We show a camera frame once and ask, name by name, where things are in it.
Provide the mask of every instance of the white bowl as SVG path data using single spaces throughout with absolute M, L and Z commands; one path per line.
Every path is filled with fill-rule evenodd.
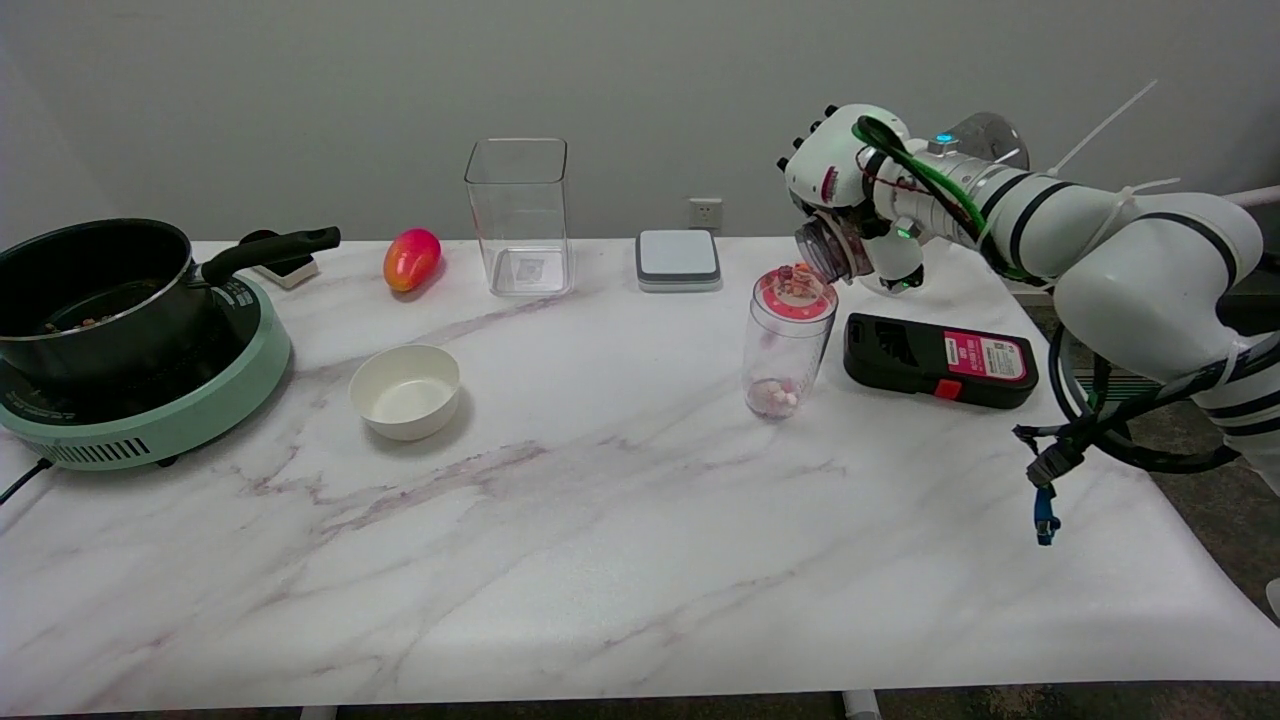
M 458 361 L 430 345 L 402 345 L 374 355 L 347 386 L 351 404 L 378 434 L 422 439 L 458 409 Z

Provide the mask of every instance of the clear plastic container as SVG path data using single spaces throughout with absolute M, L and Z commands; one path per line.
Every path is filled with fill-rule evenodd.
M 827 351 L 838 299 L 806 265 L 783 265 L 755 282 L 742 356 L 742 392 L 756 415 L 781 420 L 800 409 Z
M 471 150 L 467 195 L 494 295 L 561 295 L 573 284 L 564 223 L 568 145 L 490 138 Z

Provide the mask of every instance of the floor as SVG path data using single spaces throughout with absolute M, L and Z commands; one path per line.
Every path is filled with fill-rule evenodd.
M 1052 311 L 1030 309 L 1042 329 Z M 1134 439 L 1164 450 L 1192 451 L 1219 442 L 1213 427 L 1189 402 L 1132 425 Z M 1202 475 L 1156 475 L 1226 574 L 1258 607 L 1271 610 L 1265 587 L 1280 577 L 1280 497 L 1239 461 Z M 1276 720 L 1280 684 L 1098 683 L 882 691 L 884 720 Z M 122 720 L 293 720 L 296 708 L 124 714 Z M 837 720 L 833 693 L 672 698 L 604 702 L 530 702 L 443 706 L 347 707 L 340 720 Z

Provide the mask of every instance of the green cable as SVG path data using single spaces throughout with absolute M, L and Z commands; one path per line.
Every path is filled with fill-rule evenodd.
M 934 184 L 941 186 L 943 190 L 950 192 L 951 197 L 955 199 L 955 201 L 959 202 L 961 208 L 964 208 L 964 211 L 969 214 L 969 218 L 973 220 L 973 224 L 978 228 L 978 234 L 980 236 L 984 232 L 987 232 L 987 219 L 982 217 L 982 211 L 978 210 L 978 206 L 974 204 L 973 199 L 969 197 L 969 193 L 961 190 L 960 186 L 956 184 L 951 178 L 934 170 L 932 167 L 920 163 L 919 160 L 909 155 L 905 150 L 890 147 L 888 143 L 886 142 L 877 141 L 874 138 L 864 136 L 856 124 L 854 126 L 854 137 L 865 142 L 867 145 L 870 145 L 876 150 L 879 150 L 881 152 L 892 156 L 893 160 L 896 160 L 897 163 L 904 165 L 910 165 L 919 174 L 929 178 L 931 181 L 934 182 Z

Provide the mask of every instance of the pot handle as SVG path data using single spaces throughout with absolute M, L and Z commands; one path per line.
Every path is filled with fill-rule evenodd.
M 207 263 L 196 265 L 191 286 L 220 286 L 232 274 L 253 265 L 268 265 L 283 260 L 296 260 L 321 250 L 332 250 L 342 242 L 342 231 L 329 227 L 319 231 L 298 231 L 256 242 L 246 242 L 223 250 Z

